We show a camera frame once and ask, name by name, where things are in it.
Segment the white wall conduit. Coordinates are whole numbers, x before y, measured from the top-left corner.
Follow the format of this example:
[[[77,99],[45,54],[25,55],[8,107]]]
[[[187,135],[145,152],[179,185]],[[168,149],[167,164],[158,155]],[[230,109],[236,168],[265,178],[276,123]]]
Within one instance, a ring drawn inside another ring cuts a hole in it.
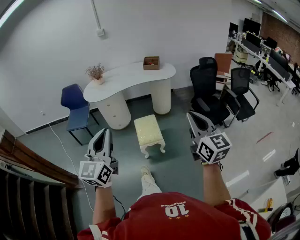
[[[97,24],[97,29],[99,30],[99,29],[101,29],[101,25],[100,25],[100,21],[99,21],[99,18],[98,18],[95,2],[94,2],[94,0],[90,0],[90,1],[91,1],[91,6],[92,6],[92,9],[93,9],[94,17],[95,17],[96,24]]]

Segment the long ceiling light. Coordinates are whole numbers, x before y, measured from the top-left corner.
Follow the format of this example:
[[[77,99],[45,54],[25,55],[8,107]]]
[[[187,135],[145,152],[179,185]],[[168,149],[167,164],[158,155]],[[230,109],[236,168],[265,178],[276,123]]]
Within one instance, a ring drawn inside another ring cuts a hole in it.
[[[24,0],[0,0],[0,28]]]

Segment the white curved desk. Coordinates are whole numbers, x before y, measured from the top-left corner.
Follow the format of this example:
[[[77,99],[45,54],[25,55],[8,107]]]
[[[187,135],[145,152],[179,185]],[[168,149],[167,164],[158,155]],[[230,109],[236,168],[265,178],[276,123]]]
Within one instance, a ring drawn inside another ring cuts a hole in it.
[[[149,83],[152,106],[155,113],[165,115],[171,110],[171,78],[176,69],[164,63],[159,70],[144,70],[137,62],[104,73],[104,82],[90,82],[83,91],[84,99],[94,103],[110,128],[121,130],[131,122],[131,113],[123,91]]]

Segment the person's beige trousers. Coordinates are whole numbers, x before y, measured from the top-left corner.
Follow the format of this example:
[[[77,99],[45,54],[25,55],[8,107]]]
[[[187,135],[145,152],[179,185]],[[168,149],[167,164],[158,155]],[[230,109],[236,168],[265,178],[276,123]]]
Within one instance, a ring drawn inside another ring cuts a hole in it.
[[[144,196],[162,193],[161,189],[155,183],[154,178],[150,174],[144,174],[141,178],[142,183],[142,194],[137,198],[137,200],[141,199]]]

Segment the ceiling light panel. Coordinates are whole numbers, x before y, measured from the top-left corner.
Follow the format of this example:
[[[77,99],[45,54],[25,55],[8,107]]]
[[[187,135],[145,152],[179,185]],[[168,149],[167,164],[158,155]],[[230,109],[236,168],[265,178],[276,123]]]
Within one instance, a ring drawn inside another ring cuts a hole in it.
[[[276,15],[276,16],[278,16],[282,21],[284,21],[285,23],[288,23],[288,21],[279,13],[279,12],[277,12],[276,10],[272,10],[272,12]]]

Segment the person's right forearm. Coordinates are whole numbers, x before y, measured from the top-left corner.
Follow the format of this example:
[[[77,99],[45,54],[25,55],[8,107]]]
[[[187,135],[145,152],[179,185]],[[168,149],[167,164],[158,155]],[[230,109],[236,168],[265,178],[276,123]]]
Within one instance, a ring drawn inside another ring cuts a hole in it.
[[[203,192],[204,201],[213,207],[231,199],[218,164],[203,166]]]

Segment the cream upholstered stool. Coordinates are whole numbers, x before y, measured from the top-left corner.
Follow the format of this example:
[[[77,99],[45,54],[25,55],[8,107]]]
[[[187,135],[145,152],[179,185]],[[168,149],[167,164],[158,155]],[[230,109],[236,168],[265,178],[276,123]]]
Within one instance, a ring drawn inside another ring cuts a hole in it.
[[[149,146],[160,144],[160,151],[165,153],[165,141],[154,114],[135,119],[134,125],[141,153],[146,159],[149,157],[146,150]]]

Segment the person's red shirt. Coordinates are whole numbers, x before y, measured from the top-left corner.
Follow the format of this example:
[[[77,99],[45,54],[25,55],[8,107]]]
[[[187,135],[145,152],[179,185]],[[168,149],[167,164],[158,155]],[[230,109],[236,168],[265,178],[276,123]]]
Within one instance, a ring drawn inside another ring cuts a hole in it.
[[[268,240],[269,223],[233,198],[212,207],[181,193],[140,198],[121,220],[91,225],[78,240]]]

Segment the person's left forearm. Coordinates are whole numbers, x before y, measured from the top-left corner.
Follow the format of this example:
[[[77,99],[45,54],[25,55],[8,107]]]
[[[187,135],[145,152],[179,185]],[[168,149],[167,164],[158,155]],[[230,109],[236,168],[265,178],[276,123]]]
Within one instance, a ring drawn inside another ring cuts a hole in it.
[[[112,188],[96,187],[92,223],[96,225],[115,217],[116,210]]]

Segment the brown wooden cabinet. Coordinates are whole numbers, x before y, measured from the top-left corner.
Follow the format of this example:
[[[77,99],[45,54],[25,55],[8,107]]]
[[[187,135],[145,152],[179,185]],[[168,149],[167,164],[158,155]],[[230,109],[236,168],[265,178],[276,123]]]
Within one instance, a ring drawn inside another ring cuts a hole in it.
[[[216,53],[215,60],[217,62],[217,77],[216,77],[216,90],[222,91],[224,86],[230,87],[231,74],[230,65],[232,61],[231,53]]]

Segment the dark wooden stair railing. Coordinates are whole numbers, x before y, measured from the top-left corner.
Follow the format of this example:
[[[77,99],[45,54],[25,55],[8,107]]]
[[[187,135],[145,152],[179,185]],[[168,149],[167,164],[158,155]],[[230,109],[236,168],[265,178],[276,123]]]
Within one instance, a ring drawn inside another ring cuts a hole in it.
[[[0,132],[0,240],[77,240],[76,175]]]

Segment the blue padded chair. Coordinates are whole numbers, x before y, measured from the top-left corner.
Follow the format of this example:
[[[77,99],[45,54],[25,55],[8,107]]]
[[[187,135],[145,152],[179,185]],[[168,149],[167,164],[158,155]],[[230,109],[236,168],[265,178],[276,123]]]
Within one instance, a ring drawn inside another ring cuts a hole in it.
[[[76,138],[73,131],[85,129],[91,137],[93,134],[88,129],[89,116],[99,125],[95,116],[90,112],[90,104],[83,96],[82,88],[78,84],[71,84],[62,89],[61,106],[69,109],[67,131],[82,146],[83,144]]]

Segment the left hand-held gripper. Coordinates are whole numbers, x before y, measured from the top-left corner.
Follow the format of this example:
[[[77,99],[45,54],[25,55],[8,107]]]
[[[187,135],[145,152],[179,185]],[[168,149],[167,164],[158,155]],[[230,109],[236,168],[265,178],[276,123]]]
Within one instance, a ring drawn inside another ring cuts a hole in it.
[[[113,136],[109,128],[97,132],[89,142],[86,161],[80,162],[79,179],[102,188],[112,185],[111,176],[118,175],[119,162],[111,157]]]

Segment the black mesh office chair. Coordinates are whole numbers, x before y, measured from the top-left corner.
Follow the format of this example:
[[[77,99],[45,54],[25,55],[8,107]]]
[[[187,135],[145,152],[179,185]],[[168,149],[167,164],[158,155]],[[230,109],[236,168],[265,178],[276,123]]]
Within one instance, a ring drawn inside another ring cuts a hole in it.
[[[255,115],[255,109],[260,103],[259,98],[250,88],[250,70],[244,67],[231,70],[231,86],[226,91],[225,102],[238,121],[245,122]],[[246,99],[245,94],[250,92],[256,100],[253,107]]]

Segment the tall black office chair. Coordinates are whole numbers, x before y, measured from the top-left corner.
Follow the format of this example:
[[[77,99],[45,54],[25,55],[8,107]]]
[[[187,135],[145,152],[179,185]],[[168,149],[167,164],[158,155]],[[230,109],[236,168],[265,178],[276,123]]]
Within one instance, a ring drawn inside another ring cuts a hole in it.
[[[226,107],[227,100],[233,99],[237,104],[237,111],[241,105],[237,100],[237,95],[229,88],[223,89],[220,97],[216,96],[216,78],[218,64],[213,57],[202,57],[199,65],[191,68],[190,78],[194,89],[194,97],[191,100],[192,109],[209,118],[214,125],[224,125],[225,128],[231,126],[225,123],[225,119],[230,116],[230,111]]]

